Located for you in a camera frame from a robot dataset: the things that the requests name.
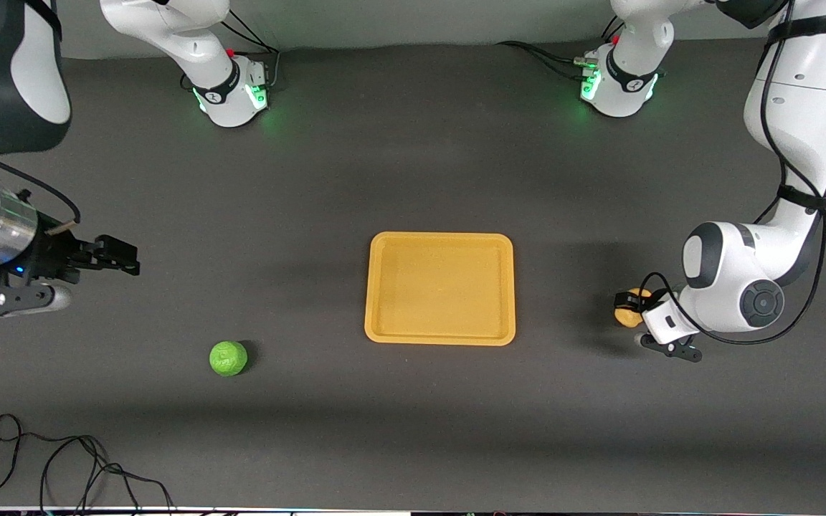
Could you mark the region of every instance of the green led light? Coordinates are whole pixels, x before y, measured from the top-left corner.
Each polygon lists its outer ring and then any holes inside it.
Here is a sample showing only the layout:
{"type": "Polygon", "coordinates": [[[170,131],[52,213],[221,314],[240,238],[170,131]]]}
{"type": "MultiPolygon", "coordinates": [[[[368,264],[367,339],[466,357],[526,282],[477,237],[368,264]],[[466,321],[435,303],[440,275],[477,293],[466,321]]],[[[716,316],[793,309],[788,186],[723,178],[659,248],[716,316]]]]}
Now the green led light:
{"type": "Polygon", "coordinates": [[[196,101],[199,102],[199,110],[206,113],[206,105],[203,105],[203,99],[199,97],[196,88],[193,88],[193,95],[196,97],[196,101]]]}
{"type": "Polygon", "coordinates": [[[588,77],[588,79],[586,79],[586,81],[590,82],[591,85],[582,88],[582,97],[586,100],[592,100],[594,94],[597,92],[597,86],[601,84],[601,72],[599,70],[594,71],[594,75],[588,77]]]}
{"type": "Polygon", "coordinates": [[[257,109],[266,108],[266,90],[262,86],[244,85],[244,91],[250,97],[253,107],[257,109]]]}
{"type": "Polygon", "coordinates": [[[655,77],[652,78],[652,84],[649,86],[649,92],[645,94],[645,99],[649,100],[652,98],[652,92],[655,91],[655,83],[658,82],[658,73],[655,73],[655,77]]]}

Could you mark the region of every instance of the black cable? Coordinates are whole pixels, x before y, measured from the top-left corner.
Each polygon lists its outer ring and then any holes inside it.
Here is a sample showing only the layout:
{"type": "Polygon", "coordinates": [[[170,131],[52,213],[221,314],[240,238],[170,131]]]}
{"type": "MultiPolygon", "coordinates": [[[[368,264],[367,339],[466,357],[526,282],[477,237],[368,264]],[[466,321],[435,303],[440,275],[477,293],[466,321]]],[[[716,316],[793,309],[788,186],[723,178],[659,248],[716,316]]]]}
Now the black cable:
{"type": "Polygon", "coordinates": [[[545,49],[542,49],[541,47],[538,47],[537,45],[531,45],[531,43],[516,42],[514,39],[509,39],[509,40],[506,40],[505,42],[496,43],[496,45],[505,45],[507,47],[517,47],[519,49],[528,50],[528,52],[536,52],[536,53],[544,56],[545,58],[550,59],[551,61],[563,62],[563,63],[566,63],[567,65],[572,65],[573,64],[573,60],[571,58],[558,56],[558,55],[554,54],[553,52],[548,52],[548,50],[545,50],[545,49]]]}
{"type": "MultiPolygon", "coordinates": [[[[786,12],[786,16],[784,16],[783,23],[789,23],[789,21],[792,19],[793,11],[794,11],[794,0],[791,0],[790,3],[789,3],[789,8],[787,9],[787,12],[786,12]]],[[[766,137],[767,143],[770,145],[770,148],[774,151],[774,153],[776,153],[776,155],[777,155],[777,157],[779,158],[779,161],[780,161],[780,166],[781,166],[780,184],[784,185],[786,183],[786,172],[787,172],[787,168],[789,168],[789,170],[791,170],[794,174],[796,174],[797,177],[799,177],[799,179],[803,180],[803,182],[806,183],[807,186],[809,186],[809,189],[812,190],[812,193],[814,194],[814,196],[820,197],[820,192],[819,192],[819,190],[817,190],[817,187],[814,186],[812,181],[807,179],[805,174],[801,173],[799,169],[794,167],[793,164],[791,163],[791,161],[789,159],[787,159],[787,157],[783,154],[783,151],[779,149],[779,147],[777,146],[776,141],[773,140],[773,135],[770,132],[770,127],[769,127],[769,124],[767,123],[767,119],[766,119],[766,104],[767,104],[767,100],[769,99],[770,85],[773,84],[773,77],[776,74],[777,63],[779,62],[780,56],[783,53],[783,45],[784,45],[785,42],[786,42],[786,40],[783,39],[783,40],[780,40],[779,43],[777,43],[777,49],[774,52],[773,61],[770,62],[770,68],[767,69],[766,79],[764,80],[763,95],[761,95],[761,109],[760,109],[761,126],[763,126],[763,128],[764,128],[764,137],[766,137]]],[[[767,208],[764,210],[764,212],[761,213],[760,216],[758,216],[757,220],[759,221],[759,220],[763,219],[764,216],[766,216],[767,213],[769,213],[770,210],[773,209],[773,206],[776,206],[778,202],[779,202],[779,196],[777,196],[774,199],[774,201],[770,203],[770,206],[767,206],[767,208]]],[[[658,277],[659,279],[662,280],[662,283],[665,284],[665,288],[668,289],[668,296],[671,297],[671,300],[675,303],[675,306],[678,307],[678,310],[681,312],[681,314],[684,315],[686,320],[688,320],[691,323],[692,326],[694,326],[697,330],[699,330],[705,336],[710,337],[711,339],[714,339],[714,340],[718,340],[721,343],[735,344],[735,345],[753,345],[753,344],[763,344],[763,343],[773,342],[773,340],[779,339],[780,337],[783,337],[784,335],[789,333],[789,331],[791,331],[794,327],[796,327],[797,324],[799,324],[800,320],[802,319],[802,316],[804,316],[805,313],[807,312],[807,310],[809,309],[809,307],[812,306],[812,302],[814,301],[814,297],[817,294],[817,285],[820,283],[820,275],[822,275],[822,270],[824,268],[824,255],[826,254],[826,209],[817,210],[817,215],[820,216],[820,223],[822,223],[822,231],[820,231],[820,248],[819,248],[819,251],[817,251],[817,265],[815,267],[814,277],[812,278],[812,288],[810,288],[809,294],[807,295],[806,300],[805,300],[805,304],[802,305],[801,310],[799,311],[799,314],[796,314],[796,317],[789,324],[789,326],[786,326],[783,330],[780,330],[779,333],[774,334],[773,336],[766,337],[764,339],[757,339],[757,340],[732,340],[732,339],[726,339],[725,337],[720,337],[717,334],[712,333],[709,330],[706,330],[705,328],[700,326],[697,323],[697,321],[693,320],[693,318],[686,312],[686,310],[684,310],[684,307],[682,307],[680,302],[678,301],[678,297],[675,296],[675,292],[674,292],[674,290],[672,290],[671,285],[668,284],[668,278],[665,278],[665,275],[662,275],[661,273],[651,273],[649,275],[646,275],[646,278],[643,279],[643,281],[642,281],[642,285],[640,285],[640,292],[642,292],[643,288],[645,288],[646,283],[648,283],[648,281],[651,278],[658,277]]],[[[642,298],[640,298],[640,308],[642,308],[642,298]]]]}
{"type": "Polygon", "coordinates": [[[186,91],[186,92],[188,92],[188,91],[192,91],[192,89],[193,89],[193,82],[190,82],[190,86],[188,87],[187,85],[185,85],[185,84],[184,84],[184,79],[188,79],[188,80],[189,80],[189,78],[186,76],[186,73],[181,73],[181,79],[180,79],[180,81],[178,82],[178,84],[180,84],[180,88],[181,88],[181,90],[186,91]]]}
{"type": "Polygon", "coordinates": [[[601,36],[600,36],[601,39],[604,39],[604,35],[607,33],[607,30],[610,29],[611,25],[614,25],[614,22],[616,20],[617,20],[617,15],[614,14],[614,17],[612,17],[612,19],[610,19],[610,21],[607,22],[607,27],[604,27],[604,30],[602,30],[601,36]]]}
{"type": "Polygon", "coordinates": [[[2,163],[2,161],[0,161],[0,168],[6,171],[7,173],[13,174],[13,176],[20,177],[20,179],[24,179],[29,183],[33,183],[33,185],[37,185],[40,188],[43,188],[44,190],[50,192],[53,196],[56,196],[56,199],[62,201],[66,206],[69,207],[69,209],[72,210],[72,221],[74,221],[76,224],[82,223],[81,210],[79,210],[78,206],[76,206],[75,203],[72,202],[72,199],[69,199],[69,197],[65,196],[65,193],[60,192],[53,186],[48,185],[48,183],[44,183],[42,180],[39,180],[36,177],[30,176],[30,174],[28,173],[21,172],[19,169],[16,169],[15,167],[10,166],[9,164],[2,163]]]}
{"type": "Polygon", "coordinates": [[[261,47],[263,47],[263,48],[265,48],[266,50],[268,50],[268,52],[272,52],[272,53],[279,53],[279,49],[273,48],[273,47],[271,47],[271,46],[267,45],[266,43],[264,43],[264,42],[263,42],[263,39],[261,39],[261,37],[260,37],[260,36],[257,36],[257,33],[256,33],[256,32],[254,32],[254,31],[253,31],[253,29],[250,29],[250,27],[248,26],[248,24],[244,23],[244,20],[240,19],[240,16],[238,16],[238,13],[236,13],[236,12],[234,11],[234,9],[230,9],[230,10],[229,10],[229,12],[230,12],[230,13],[232,13],[232,16],[234,17],[234,19],[238,20],[238,23],[242,24],[242,26],[244,27],[244,29],[246,29],[246,30],[247,30],[247,32],[249,32],[249,33],[250,33],[250,35],[252,35],[252,36],[254,36],[254,37],[255,37],[255,39],[256,39],[256,43],[257,43],[258,45],[260,45],[261,47]]]}
{"type": "Polygon", "coordinates": [[[69,447],[73,443],[78,443],[81,445],[85,453],[88,453],[92,457],[92,469],[88,475],[88,481],[85,483],[85,492],[82,493],[82,499],[79,500],[78,506],[75,507],[75,511],[73,514],[78,513],[79,509],[82,512],[85,512],[85,509],[88,504],[88,496],[89,493],[94,487],[95,481],[98,480],[98,477],[102,473],[114,474],[114,476],[122,477],[125,483],[125,488],[127,489],[127,493],[129,495],[130,501],[135,506],[136,510],[141,508],[140,503],[136,499],[135,494],[133,493],[132,487],[129,484],[129,480],[135,480],[138,482],[143,483],[150,483],[150,484],[157,484],[158,487],[161,488],[161,494],[164,496],[164,502],[167,504],[168,507],[168,514],[171,514],[171,507],[174,506],[174,501],[171,500],[171,495],[164,487],[164,484],[158,482],[158,480],[153,480],[147,477],[140,477],[137,474],[129,473],[125,471],[123,467],[115,462],[109,462],[108,458],[106,458],[106,450],[104,444],[101,444],[101,441],[98,441],[98,438],[92,435],[69,435],[66,437],[45,437],[40,434],[34,434],[32,431],[24,431],[21,427],[21,421],[17,417],[14,417],[12,414],[0,414],[0,424],[6,419],[10,419],[10,421],[14,422],[14,427],[16,427],[16,434],[13,437],[4,438],[2,434],[0,434],[0,443],[12,443],[14,442],[14,450],[12,452],[12,460],[11,466],[9,467],[9,473],[6,474],[6,477],[0,482],[0,489],[9,482],[14,473],[14,468],[17,465],[17,455],[19,455],[19,450],[21,449],[22,441],[27,437],[33,437],[40,441],[45,441],[45,443],[60,443],[59,447],[56,448],[52,454],[50,454],[49,458],[46,461],[46,464],[43,466],[43,473],[40,474],[40,485],[39,485],[39,499],[37,500],[37,505],[39,505],[40,513],[45,513],[44,506],[43,506],[43,492],[47,484],[47,476],[49,474],[49,467],[52,464],[53,460],[63,450],[69,447]]]}
{"type": "Polygon", "coordinates": [[[246,42],[250,42],[250,43],[253,43],[255,45],[262,46],[262,44],[260,42],[255,42],[252,38],[250,38],[250,36],[245,36],[243,33],[238,32],[238,29],[235,29],[235,27],[230,26],[227,22],[223,21],[221,23],[222,23],[222,26],[225,27],[225,29],[228,29],[230,32],[233,32],[235,35],[240,36],[240,38],[242,38],[246,42]]]}
{"type": "Polygon", "coordinates": [[[610,34],[607,34],[607,38],[605,38],[604,40],[606,42],[610,42],[610,40],[613,39],[614,35],[617,33],[617,30],[623,29],[623,27],[625,27],[626,25],[626,23],[620,22],[620,25],[617,25],[615,29],[611,30],[610,34]]]}
{"type": "Polygon", "coordinates": [[[531,45],[529,43],[499,42],[499,43],[496,43],[496,44],[504,45],[504,46],[507,46],[507,47],[515,47],[515,48],[525,50],[525,52],[530,54],[532,57],[534,57],[535,59],[540,61],[542,65],[547,67],[547,69],[553,71],[554,73],[556,73],[557,75],[559,75],[561,77],[565,77],[566,79],[572,79],[574,81],[583,81],[584,80],[584,77],[582,75],[576,75],[576,73],[565,72],[564,70],[554,66],[553,62],[549,62],[549,61],[547,61],[547,59],[544,59],[544,58],[549,57],[549,59],[553,59],[554,61],[563,63],[563,65],[565,65],[565,63],[569,63],[571,65],[571,59],[561,58],[560,56],[557,56],[553,53],[547,52],[547,50],[538,48],[537,46],[531,45]]]}

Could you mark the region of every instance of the yellow tray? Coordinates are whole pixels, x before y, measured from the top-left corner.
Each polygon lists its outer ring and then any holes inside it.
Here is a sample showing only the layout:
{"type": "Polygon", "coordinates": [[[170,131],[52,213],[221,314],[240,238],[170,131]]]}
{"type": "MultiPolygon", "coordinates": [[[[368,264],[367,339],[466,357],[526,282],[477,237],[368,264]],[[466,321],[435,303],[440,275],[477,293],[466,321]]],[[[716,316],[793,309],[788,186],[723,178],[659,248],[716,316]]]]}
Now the yellow tray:
{"type": "Polygon", "coordinates": [[[368,264],[365,334],[376,343],[512,342],[512,242],[491,233],[378,234],[368,264]]]}

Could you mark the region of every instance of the gray wall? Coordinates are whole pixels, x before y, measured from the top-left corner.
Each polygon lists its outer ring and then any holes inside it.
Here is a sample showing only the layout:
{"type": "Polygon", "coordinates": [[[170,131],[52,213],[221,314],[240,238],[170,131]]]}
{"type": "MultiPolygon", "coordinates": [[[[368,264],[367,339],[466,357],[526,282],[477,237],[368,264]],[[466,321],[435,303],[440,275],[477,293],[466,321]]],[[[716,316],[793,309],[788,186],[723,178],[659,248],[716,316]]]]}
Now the gray wall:
{"type": "MultiPolygon", "coordinates": [[[[232,8],[267,43],[282,49],[403,44],[482,44],[502,39],[573,42],[600,34],[613,16],[605,0],[233,0],[232,8]]],[[[63,52],[104,59],[160,55],[111,29],[95,0],[63,1],[63,52]]],[[[679,39],[761,37],[714,9],[675,16],[679,39]]],[[[221,29],[235,49],[249,43],[221,29]]]]}

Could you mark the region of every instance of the table surface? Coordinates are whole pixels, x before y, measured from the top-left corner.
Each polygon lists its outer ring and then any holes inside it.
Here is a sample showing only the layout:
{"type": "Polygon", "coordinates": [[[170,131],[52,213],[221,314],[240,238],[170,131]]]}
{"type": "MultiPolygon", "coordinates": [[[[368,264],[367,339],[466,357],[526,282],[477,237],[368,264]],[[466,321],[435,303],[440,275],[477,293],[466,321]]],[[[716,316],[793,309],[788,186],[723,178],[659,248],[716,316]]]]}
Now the table surface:
{"type": "MultiPolygon", "coordinates": [[[[826,513],[826,268],[793,333],[701,339],[697,365],[609,313],[649,271],[681,279],[699,223],[772,199],[776,161],[741,119],[760,49],[677,43],[629,120],[518,49],[301,50],[236,130],[169,59],[67,62],[69,136],[7,160],[82,207],[79,237],[138,245],[142,275],[86,272],[68,310],[1,320],[0,413],[98,436],[180,505],[826,513]],[[380,231],[508,235],[514,342],[367,340],[380,231]],[[219,340],[248,344],[249,371],[212,372],[219,340]]],[[[0,504],[37,502],[52,449],[26,444],[0,504]]],[[[75,505],[88,467],[57,459],[49,501],[75,505]]],[[[121,483],[98,503],[128,504],[121,483]]]]}

